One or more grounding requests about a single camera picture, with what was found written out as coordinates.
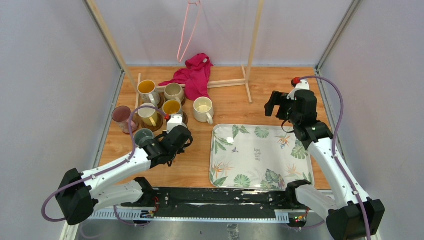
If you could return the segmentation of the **grey ceramic mug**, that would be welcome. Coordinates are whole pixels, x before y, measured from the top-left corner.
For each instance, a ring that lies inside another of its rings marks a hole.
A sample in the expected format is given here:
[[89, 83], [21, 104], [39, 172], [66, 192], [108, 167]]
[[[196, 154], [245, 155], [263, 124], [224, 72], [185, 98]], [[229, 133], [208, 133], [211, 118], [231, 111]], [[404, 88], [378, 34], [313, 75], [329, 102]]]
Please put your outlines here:
[[133, 139], [137, 147], [139, 147], [146, 140], [154, 139], [154, 138], [155, 138], [154, 133], [148, 128], [140, 129], [133, 135]]

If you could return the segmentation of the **pale yellow mug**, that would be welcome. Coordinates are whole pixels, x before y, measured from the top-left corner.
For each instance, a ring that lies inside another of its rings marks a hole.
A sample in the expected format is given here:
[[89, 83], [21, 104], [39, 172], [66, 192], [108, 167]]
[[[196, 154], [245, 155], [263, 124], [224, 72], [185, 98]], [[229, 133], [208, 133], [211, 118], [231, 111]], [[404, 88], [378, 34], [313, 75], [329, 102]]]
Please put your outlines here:
[[158, 112], [152, 103], [142, 104], [140, 109], [137, 110], [137, 114], [145, 126], [156, 127], [158, 125]]

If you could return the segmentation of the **blue mug yellow inside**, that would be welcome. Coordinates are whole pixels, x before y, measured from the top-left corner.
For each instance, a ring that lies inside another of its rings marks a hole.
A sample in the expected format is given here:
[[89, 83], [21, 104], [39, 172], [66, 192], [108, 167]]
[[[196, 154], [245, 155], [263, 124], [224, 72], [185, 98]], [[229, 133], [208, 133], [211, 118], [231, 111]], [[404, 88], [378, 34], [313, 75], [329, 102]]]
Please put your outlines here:
[[162, 106], [162, 111], [168, 115], [183, 114], [183, 108], [182, 108], [181, 102], [175, 99], [167, 100]]

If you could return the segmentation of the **pink ceramic mug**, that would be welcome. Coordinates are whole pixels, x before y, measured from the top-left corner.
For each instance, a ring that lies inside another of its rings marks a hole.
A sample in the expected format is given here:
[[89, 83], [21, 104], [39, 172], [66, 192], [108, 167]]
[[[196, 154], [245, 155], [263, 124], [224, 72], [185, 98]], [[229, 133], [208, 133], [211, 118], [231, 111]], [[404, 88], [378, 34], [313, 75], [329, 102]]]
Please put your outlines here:
[[112, 120], [119, 126], [124, 134], [134, 133], [139, 128], [135, 117], [131, 118], [131, 109], [128, 106], [118, 106], [112, 112]]

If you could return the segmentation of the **glass mug yellow inside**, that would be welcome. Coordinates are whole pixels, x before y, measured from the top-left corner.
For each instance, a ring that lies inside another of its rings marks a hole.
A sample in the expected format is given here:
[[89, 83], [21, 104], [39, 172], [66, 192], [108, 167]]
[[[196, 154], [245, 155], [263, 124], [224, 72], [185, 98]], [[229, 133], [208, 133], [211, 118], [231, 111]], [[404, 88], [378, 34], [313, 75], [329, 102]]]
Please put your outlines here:
[[163, 105], [162, 98], [158, 92], [157, 85], [152, 80], [144, 80], [138, 84], [138, 92], [144, 104], [150, 103], [157, 108]]

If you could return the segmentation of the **cream white mug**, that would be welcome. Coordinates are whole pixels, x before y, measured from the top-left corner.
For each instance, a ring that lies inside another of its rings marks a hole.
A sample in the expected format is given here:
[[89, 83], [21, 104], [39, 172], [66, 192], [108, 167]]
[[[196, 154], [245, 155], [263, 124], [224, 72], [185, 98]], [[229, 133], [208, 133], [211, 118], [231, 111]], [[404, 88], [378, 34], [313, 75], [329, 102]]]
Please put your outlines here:
[[214, 106], [210, 98], [202, 96], [197, 98], [193, 103], [194, 118], [201, 123], [208, 123], [213, 125], [214, 120]]

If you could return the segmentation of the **beige ceramic mug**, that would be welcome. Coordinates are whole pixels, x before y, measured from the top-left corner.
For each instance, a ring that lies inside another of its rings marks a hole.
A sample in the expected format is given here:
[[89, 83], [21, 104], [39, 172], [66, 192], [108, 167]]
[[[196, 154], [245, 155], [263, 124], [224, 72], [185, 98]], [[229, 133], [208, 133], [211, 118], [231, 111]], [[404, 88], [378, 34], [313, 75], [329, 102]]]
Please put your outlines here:
[[176, 100], [182, 105], [185, 103], [184, 88], [178, 83], [170, 83], [166, 85], [163, 94], [167, 101]]

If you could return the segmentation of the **floral white serving tray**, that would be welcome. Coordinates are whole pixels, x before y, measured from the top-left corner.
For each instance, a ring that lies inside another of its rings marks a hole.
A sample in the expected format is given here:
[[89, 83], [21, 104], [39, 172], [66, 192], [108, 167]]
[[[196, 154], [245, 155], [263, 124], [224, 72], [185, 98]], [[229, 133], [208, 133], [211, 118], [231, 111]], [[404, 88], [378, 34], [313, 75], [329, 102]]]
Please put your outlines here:
[[212, 130], [209, 180], [218, 188], [283, 191], [314, 183], [311, 156], [292, 127], [218, 124]]

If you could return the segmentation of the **magenta cloth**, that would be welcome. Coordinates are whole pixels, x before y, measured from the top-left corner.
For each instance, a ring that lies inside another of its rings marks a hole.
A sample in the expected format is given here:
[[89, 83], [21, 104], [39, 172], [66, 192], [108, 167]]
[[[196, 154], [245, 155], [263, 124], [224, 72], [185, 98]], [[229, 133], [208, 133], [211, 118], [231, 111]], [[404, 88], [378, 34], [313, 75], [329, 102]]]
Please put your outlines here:
[[199, 97], [210, 98], [208, 83], [211, 68], [214, 65], [209, 56], [205, 53], [196, 54], [185, 62], [185, 66], [186, 68], [177, 70], [171, 80], [161, 82], [159, 86], [167, 86], [171, 83], [185, 85], [184, 94], [191, 101], [195, 101]]

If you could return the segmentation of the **amber brown coaster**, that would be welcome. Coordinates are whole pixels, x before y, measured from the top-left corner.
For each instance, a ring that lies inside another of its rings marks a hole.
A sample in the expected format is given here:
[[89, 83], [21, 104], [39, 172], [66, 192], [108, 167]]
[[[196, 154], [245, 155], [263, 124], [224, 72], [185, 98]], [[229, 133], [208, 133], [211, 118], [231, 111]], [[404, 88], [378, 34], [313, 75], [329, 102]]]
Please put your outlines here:
[[153, 116], [150, 116], [150, 117], [141, 118], [141, 126], [153, 132], [160, 130], [163, 124], [164, 124], [164, 118], [160, 114], [154, 114]]

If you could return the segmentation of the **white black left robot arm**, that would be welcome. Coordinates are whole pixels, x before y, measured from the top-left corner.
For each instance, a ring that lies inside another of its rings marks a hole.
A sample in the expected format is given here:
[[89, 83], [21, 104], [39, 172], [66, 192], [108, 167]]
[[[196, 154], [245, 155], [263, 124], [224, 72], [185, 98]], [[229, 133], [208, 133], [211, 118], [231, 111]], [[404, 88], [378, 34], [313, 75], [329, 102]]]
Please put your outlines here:
[[150, 183], [138, 177], [128, 183], [119, 182], [158, 165], [172, 165], [178, 154], [193, 142], [192, 133], [178, 125], [152, 139], [139, 141], [134, 149], [106, 165], [78, 172], [66, 172], [55, 199], [64, 220], [74, 226], [87, 220], [94, 212], [123, 203], [149, 206], [155, 199]]

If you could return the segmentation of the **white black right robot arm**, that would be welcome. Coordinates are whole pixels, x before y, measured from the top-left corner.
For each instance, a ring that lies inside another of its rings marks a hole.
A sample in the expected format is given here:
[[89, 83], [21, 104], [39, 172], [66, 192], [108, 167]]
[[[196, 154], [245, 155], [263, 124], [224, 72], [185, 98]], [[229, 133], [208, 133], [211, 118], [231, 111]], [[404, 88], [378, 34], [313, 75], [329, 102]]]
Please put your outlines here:
[[286, 204], [292, 209], [306, 206], [325, 222], [334, 240], [371, 239], [378, 231], [385, 213], [381, 200], [371, 199], [343, 162], [335, 144], [335, 134], [318, 120], [317, 98], [310, 90], [291, 93], [273, 91], [264, 105], [270, 117], [278, 106], [276, 117], [293, 125], [296, 139], [313, 156], [324, 173], [333, 198], [312, 186], [307, 180], [288, 183]]

